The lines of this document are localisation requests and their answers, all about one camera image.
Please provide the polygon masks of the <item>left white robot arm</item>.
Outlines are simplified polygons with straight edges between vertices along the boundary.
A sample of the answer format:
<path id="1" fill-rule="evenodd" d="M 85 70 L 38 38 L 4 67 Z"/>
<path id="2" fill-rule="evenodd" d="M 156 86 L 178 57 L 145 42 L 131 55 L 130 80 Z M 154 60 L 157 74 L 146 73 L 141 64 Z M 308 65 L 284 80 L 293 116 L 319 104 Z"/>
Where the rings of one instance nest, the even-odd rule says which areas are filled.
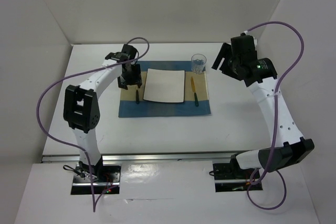
<path id="1" fill-rule="evenodd" d="M 136 48 L 125 44 L 120 52 L 111 52 L 105 57 L 102 70 L 96 71 L 81 84 L 69 85 L 65 89 L 63 118 L 81 147 L 79 166 L 93 182 L 103 177 L 104 170 L 95 130 L 100 121 L 98 100 L 114 80 L 118 81 L 120 89 L 125 90 L 129 86 L 142 85 L 140 65 L 129 62 L 138 54 Z"/>

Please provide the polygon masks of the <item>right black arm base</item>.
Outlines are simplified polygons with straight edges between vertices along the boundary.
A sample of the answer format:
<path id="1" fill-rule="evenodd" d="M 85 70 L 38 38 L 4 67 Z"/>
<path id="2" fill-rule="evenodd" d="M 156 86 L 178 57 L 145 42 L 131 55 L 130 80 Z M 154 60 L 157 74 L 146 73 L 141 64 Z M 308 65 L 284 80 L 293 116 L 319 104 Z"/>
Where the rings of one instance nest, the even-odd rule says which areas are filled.
<path id="1" fill-rule="evenodd" d="M 250 176 L 254 169 L 241 169 L 235 159 L 228 163 L 213 163 L 213 169 L 208 172 L 214 178 L 215 191 L 239 192 L 250 190 L 263 190 L 262 184 L 252 185 Z"/>

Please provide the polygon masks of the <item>square white black-rimmed plate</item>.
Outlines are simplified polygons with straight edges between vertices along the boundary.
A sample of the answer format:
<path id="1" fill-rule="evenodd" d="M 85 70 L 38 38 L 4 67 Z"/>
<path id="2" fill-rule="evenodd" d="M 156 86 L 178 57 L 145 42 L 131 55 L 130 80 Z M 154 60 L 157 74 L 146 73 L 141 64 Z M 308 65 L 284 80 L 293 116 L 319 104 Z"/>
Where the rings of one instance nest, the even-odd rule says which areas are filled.
<path id="1" fill-rule="evenodd" d="M 143 100 L 158 103 L 184 102 L 185 71 L 148 69 Z"/>

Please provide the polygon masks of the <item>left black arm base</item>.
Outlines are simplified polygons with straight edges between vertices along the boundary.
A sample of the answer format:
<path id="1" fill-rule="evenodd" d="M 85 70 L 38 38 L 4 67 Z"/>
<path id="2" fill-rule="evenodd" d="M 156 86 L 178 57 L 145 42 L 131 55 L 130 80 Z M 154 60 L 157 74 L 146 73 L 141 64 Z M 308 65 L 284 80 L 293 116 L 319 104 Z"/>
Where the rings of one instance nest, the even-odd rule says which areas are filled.
<path id="1" fill-rule="evenodd" d="M 75 167 L 64 165 L 63 169 L 73 173 L 71 195 L 90 195 L 90 180 L 92 179 L 94 194 L 99 195 L 104 190 L 105 194 L 113 195 L 120 192 L 121 166 L 104 166 L 99 175 L 90 176 L 89 172 L 84 171 L 77 164 Z"/>

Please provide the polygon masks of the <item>clear drinking glass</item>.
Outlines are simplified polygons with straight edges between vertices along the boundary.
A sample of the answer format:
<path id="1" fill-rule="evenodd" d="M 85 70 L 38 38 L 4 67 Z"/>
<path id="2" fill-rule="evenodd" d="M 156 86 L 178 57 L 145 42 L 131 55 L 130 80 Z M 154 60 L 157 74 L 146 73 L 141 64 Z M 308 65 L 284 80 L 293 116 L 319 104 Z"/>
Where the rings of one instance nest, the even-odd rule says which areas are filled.
<path id="1" fill-rule="evenodd" d="M 207 58 L 203 54 L 194 54 L 191 57 L 191 68 L 195 74 L 201 74 L 205 71 Z"/>

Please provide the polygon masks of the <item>gold fork green handle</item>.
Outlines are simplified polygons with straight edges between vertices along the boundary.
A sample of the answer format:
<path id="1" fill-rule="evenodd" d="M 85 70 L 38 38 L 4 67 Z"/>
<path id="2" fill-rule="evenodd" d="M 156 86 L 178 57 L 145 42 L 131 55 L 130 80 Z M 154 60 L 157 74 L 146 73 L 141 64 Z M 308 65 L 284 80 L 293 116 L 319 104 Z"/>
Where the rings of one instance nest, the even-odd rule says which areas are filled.
<path id="1" fill-rule="evenodd" d="M 136 86 L 135 101 L 136 101 L 136 104 L 140 104 L 140 93 L 139 93 L 139 87 L 138 86 Z"/>

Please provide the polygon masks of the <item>blue beige white placemat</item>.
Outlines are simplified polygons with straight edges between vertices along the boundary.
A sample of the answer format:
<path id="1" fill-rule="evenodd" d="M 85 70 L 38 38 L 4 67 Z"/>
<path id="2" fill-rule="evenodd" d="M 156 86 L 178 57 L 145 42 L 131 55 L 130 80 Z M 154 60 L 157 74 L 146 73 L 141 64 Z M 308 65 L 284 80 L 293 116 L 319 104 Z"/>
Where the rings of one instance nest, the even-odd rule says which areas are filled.
<path id="1" fill-rule="evenodd" d="M 204 71 L 195 74 L 191 71 L 189 61 L 140 61 L 142 82 L 146 81 L 147 70 L 184 70 L 185 93 L 182 103 L 158 103 L 143 100 L 145 85 L 139 89 L 140 104 L 135 101 L 135 86 L 122 89 L 119 103 L 119 118 L 143 118 L 159 116 L 203 116 L 210 115 L 211 109 L 208 97 L 207 76 Z M 194 93 L 191 88 L 191 76 L 194 78 L 199 106 L 195 106 Z"/>

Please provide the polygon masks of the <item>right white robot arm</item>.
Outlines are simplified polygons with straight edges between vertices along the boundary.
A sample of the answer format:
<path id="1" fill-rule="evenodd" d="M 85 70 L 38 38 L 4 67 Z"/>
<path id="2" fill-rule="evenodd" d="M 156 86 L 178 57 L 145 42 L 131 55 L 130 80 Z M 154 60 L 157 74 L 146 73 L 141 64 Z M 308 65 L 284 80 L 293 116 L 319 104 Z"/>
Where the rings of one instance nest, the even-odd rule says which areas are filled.
<path id="1" fill-rule="evenodd" d="M 248 169 L 274 172 L 299 164 L 313 151 L 313 140 L 305 138 L 296 126 L 277 86 L 274 64 L 268 58 L 258 58 L 253 36 L 241 34 L 222 44 L 212 68 L 245 83 L 261 109 L 271 137 L 269 148 L 231 156 L 229 172 L 233 177 L 242 177 Z"/>

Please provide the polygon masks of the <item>gold knife green handle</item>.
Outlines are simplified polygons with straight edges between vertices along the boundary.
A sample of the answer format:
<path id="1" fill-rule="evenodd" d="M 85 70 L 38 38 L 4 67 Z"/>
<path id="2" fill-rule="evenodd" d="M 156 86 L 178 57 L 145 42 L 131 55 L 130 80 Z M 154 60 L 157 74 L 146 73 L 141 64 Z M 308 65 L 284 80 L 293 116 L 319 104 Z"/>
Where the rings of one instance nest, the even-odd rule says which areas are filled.
<path id="1" fill-rule="evenodd" d="M 194 78 L 192 76 L 191 76 L 191 88 L 192 88 L 192 91 L 194 93 L 195 106 L 199 106 L 198 97 L 197 97 L 196 88 L 195 88 L 195 82 L 194 82 Z"/>

